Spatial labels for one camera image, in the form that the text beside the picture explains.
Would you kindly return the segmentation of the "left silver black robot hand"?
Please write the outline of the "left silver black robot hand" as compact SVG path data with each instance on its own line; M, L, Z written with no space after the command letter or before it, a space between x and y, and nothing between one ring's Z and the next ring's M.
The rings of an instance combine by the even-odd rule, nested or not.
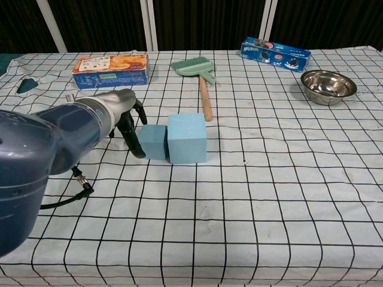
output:
M102 100L111 108L115 127L123 136L130 152L136 158L144 158L146 154L139 143L130 111L134 109L137 112L143 125L147 124L147 116L143 104L136 98L134 91L127 88L111 91L102 96Z

